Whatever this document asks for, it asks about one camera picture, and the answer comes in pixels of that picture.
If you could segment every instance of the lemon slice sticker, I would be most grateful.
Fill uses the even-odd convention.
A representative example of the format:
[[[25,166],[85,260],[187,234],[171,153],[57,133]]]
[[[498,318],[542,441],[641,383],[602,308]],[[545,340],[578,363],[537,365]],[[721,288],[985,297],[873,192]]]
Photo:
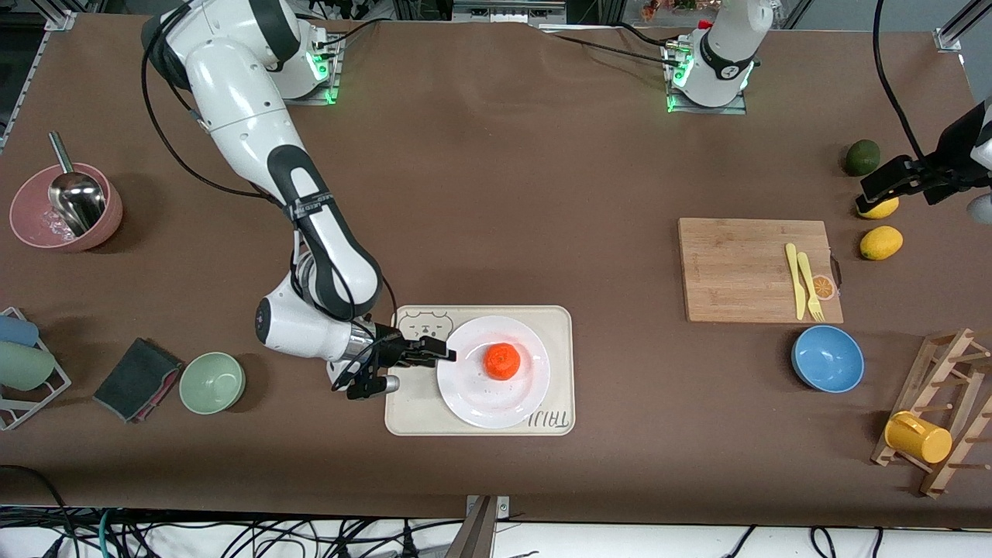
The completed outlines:
[[[837,296],[837,286],[833,284],[833,279],[826,275],[813,276],[812,288],[816,293],[816,298],[821,301],[827,301]]]

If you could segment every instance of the yellow mug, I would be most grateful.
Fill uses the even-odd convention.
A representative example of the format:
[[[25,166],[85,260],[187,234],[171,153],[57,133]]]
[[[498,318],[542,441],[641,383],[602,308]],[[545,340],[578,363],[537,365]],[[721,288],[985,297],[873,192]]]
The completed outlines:
[[[909,411],[900,411],[885,425],[885,443],[927,463],[939,463],[950,453],[950,433]]]

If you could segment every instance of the table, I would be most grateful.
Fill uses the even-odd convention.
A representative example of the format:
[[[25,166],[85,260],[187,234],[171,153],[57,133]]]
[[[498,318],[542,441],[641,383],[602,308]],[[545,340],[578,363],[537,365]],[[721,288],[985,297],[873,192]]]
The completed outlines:
[[[0,302],[21,307],[71,391],[5,433],[0,462],[48,474],[69,504],[459,516],[466,494],[511,496],[525,519],[988,525],[992,484],[954,478],[912,495],[912,468],[869,456],[921,336],[987,325],[989,229],[957,196],[904,199],[906,237],[857,258],[874,223],[836,159],[862,137],[908,145],[861,33],[773,32],[746,116],[667,113],[651,63],[515,24],[384,24],[352,42],[332,107],[292,115],[353,232],[400,304],[559,304],[573,319],[577,418],[561,438],[397,438],[383,401],[330,392],[318,361],[255,339],[257,301],[284,276],[290,226],[218,193],[168,156],[138,79],[141,17],[80,15],[55,34],[0,157],[0,206],[71,156],[110,177],[124,222],[91,252],[35,251],[0,231]],[[612,30],[571,32],[650,54]],[[973,103],[958,57],[929,34],[886,34],[886,69],[933,146]],[[239,186],[211,140],[151,79],[163,126],[204,175]],[[681,216],[822,219],[843,271],[845,330],[867,372],[855,390],[804,387],[784,326],[685,320]],[[71,293],[84,290],[96,296]],[[375,311],[388,320],[388,300]],[[90,399],[135,337],[180,358],[244,364],[231,410],[201,417],[171,394],[122,424]],[[0,500],[43,502],[27,482]]]

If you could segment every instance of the wooden cutting board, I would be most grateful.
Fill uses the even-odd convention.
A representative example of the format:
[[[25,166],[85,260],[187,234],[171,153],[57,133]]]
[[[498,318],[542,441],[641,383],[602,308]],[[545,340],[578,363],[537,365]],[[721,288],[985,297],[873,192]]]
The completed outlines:
[[[836,282],[819,220],[679,219],[682,284],[690,322],[813,323],[796,319],[786,243],[809,257],[813,276]],[[820,301],[828,324],[843,324],[840,295]]]

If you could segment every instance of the plastic knife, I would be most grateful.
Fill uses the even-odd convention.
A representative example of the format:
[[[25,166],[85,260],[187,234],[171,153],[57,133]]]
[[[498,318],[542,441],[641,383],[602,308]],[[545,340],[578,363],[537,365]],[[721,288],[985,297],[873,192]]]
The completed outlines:
[[[786,244],[786,257],[789,258],[789,272],[793,275],[793,291],[796,292],[796,319],[803,320],[806,313],[806,291],[803,290],[803,283],[800,282],[800,269],[796,261],[796,245],[791,242]]]

